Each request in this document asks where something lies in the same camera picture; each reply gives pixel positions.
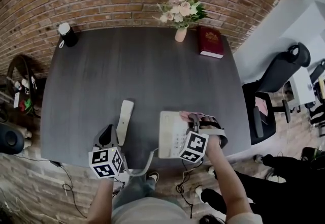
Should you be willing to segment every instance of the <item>flower bouquet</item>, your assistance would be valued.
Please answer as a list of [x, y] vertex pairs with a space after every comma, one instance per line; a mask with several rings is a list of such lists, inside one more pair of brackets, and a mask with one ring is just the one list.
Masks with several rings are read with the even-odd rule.
[[175, 40], [178, 42], [184, 41], [189, 23], [207, 17], [207, 13], [198, 0], [169, 0], [157, 6], [162, 12], [159, 20], [163, 23], [171, 21], [177, 28]]

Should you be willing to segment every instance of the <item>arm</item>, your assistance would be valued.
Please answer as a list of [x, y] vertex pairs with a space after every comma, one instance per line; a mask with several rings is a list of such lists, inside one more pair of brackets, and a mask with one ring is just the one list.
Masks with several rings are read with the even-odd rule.
[[206, 154], [218, 176], [220, 191], [227, 207], [226, 219], [240, 213], [252, 212], [244, 186], [223, 155], [218, 137], [209, 138]]
[[113, 181], [104, 179], [100, 182], [88, 212], [88, 223], [111, 223]]

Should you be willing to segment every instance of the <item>wooden floor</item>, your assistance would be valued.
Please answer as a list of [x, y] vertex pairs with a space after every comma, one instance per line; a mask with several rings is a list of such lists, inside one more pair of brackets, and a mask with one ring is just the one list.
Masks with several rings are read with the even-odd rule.
[[[271, 97], [274, 105], [281, 103], [281, 93], [272, 94]], [[41, 159], [39, 120], [26, 117], [14, 117], [11, 120], [13, 123], [27, 126], [33, 133], [32, 146], [18, 156]], [[254, 154], [270, 153], [299, 158], [303, 147], [319, 148], [322, 146], [322, 139], [318, 138], [318, 130], [308, 122], [305, 108], [301, 113], [294, 112], [291, 115], [290, 124], [286, 123], [284, 114], [276, 114], [276, 122], [277, 133], [273, 137], [248, 151], [229, 156], [236, 170], [251, 176], [264, 177], [268, 168], [254, 163], [251, 159]], [[184, 195], [189, 202], [194, 204], [193, 218], [200, 218], [207, 213], [221, 216], [208, 205], [200, 203], [194, 192], [198, 185], [218, 190], [217, 181], [207, 174], [208, 167], [207, 162], [195, 169], [189, 182], [184, 184]], [[64, 165], [64, 168], [72, 178], [78, 208], [84, 215], [87, 215], [99, 181], [90, 169], [69, 165]], [[156, 190], [165, 196], [177, 199], [183, 209], [189, 213], [189, 206], [175, 191], [175, 186], [182, 180], [182, 171], [183, 169], [168, 173], [162, 172]], [[4, 204], [7, 202], [12, 210], [8, 214], [12, 216], [14, 223], [59, 223], [57, 220], [63, 223], [85, 222], [74, 207], [72, 193], [62, 189], [64, 183], [70, 184], [66, 173], [48, 161], [35, 162], [2, 154], [0, 155], [0, 177], [0, 188], [3, 191], [0, 193], [2, 207], [5, 208]], [[119, 176], [119, 179], [126, 178], [126, 176]]]

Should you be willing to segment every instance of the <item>chair armrest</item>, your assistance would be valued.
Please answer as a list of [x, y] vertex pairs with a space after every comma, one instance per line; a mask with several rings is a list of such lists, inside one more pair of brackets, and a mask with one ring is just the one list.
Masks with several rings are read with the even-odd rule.
[[282, 100], [282, 103], [283, 103], [283, 107], [284, 107], [286, 122], [290, 123], [291, 115], [290, 115], [290, 108], [289, 108], [288, 102], [286, 100]]
[[263, 137], [264, 132], [263, 132], [261, 115], [259, 113], [258, 107], [254, 107], [253, 114], [254, 114], [254, 125], [255, 125], [257, 137]]

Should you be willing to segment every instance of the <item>person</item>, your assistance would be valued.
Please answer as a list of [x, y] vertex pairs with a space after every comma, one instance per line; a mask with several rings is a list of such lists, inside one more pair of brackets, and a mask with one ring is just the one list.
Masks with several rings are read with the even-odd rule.
[[[206, 155], [211, 161], [220, 184], [226, 207], [226, 223], [262, 224], [262, 218], [253, 214], [245, 189], [235, 171], [226, 160], [217, 136], [210, 136]], [[100, 181], [97, 193], [88, 213], [88, 223], [198, 223], [190, 219], [175, 202], [167, 201], [155, 194], [158, 173], [130, 177], [112, 202], [113, 182]], [[200, 223], [220, 223], [211, 215], [204, 216]]]
[[[282, 177], [285, 183], [259, 179], [236, 172], [247, 196], [253, 200], [250, 207], [268, 223], [316, 223], [321, 220], [321, 204], [317, 203], [325, 193], [322, 189], [324, 170], [316, 170], [310, 162], [285, 156], [256, 155], [255, 161], [274, 168], [273, 175]], [[219, 179], [217, 171], [209, 169]], [[215, 210], [226, 213], [221, 195], [212, 189], [201, 190], [201, 201]]]
[[[320, 113], [322, 113], [322, 114], [319, 117], [316, 117], [313, 119], [313, 117], [315, 117], [316, 115], [318, 115]], [[325, 121], [325, 104], [320, 105], [314, 111], [311, 111], [309, 109], [309, 115], [310, 115], [309, 121], [310, 121], [310, 124], [312, 124], [312, 125]]]

